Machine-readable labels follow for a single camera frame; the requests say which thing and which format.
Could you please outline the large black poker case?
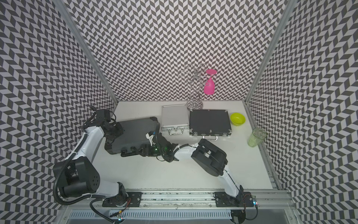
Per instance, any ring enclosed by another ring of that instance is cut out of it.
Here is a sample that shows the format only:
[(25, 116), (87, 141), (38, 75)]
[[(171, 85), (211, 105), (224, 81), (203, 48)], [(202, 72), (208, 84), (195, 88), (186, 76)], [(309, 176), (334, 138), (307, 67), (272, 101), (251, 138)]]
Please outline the large black poker case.
[(156, 117), (121, 121), (123, 134), (114, 142), (105, 143), (104, 149), (111, 155), (120, 154), (121, 157), (153, 156), (156, 150), (148, 138), (155, 133), (157, 124)]

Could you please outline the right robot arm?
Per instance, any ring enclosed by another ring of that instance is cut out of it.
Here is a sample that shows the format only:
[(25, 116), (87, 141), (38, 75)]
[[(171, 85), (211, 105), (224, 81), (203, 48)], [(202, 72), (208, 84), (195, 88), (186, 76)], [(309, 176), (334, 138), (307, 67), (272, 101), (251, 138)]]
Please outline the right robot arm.
[(244, 202), (244, 190), (238, 186), (230, 174), (227, 154), (214, 145), (212, 140), (200, 139), (195, 144), (170, 143), (159, 132), (146, 135), (149, 144), (139, 149), (142, 157), (162, 157), (164, 162), (192, 159), (208, 174), (217, 177), (224, 186), (224, 196), (220, 198), (225, 206), (238, 207)]

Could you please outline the black carbon poker case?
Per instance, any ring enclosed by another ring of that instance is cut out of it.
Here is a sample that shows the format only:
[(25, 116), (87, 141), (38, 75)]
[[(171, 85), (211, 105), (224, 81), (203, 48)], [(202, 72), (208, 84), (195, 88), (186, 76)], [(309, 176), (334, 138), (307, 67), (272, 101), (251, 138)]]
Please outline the black carbon poker case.
[(232, 135), (229, 114), (227, 110), (201, 109), (189, 113), (190, 136), (228, 137)]

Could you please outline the small silver poker case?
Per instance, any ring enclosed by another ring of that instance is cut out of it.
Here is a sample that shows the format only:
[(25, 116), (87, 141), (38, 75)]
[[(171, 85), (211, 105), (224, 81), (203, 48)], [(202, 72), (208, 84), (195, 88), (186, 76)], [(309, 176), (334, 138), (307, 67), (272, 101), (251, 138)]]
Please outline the small silver poker case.
[(189, 114), (185, 104), (164, 105), (161, 110), (161, 130), (172, 135), (182, 135), (189, 128)]

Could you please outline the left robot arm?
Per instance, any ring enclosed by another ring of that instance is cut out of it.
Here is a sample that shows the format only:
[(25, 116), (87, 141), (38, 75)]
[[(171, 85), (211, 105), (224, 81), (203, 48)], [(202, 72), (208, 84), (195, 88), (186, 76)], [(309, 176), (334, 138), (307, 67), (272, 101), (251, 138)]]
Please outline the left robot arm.
[(72, 205), (88, 198), (104, 200), (111, 206), (122, 206), (129, 196), (120, 182), (101, 180), (93, 165), (102, 142), (111, 145), (124, 130), (113, 112), (92, 107), (93, 114), (81, 127), (82, 136), (64, 161), (53, 167), (54, 200), (60, 205)]

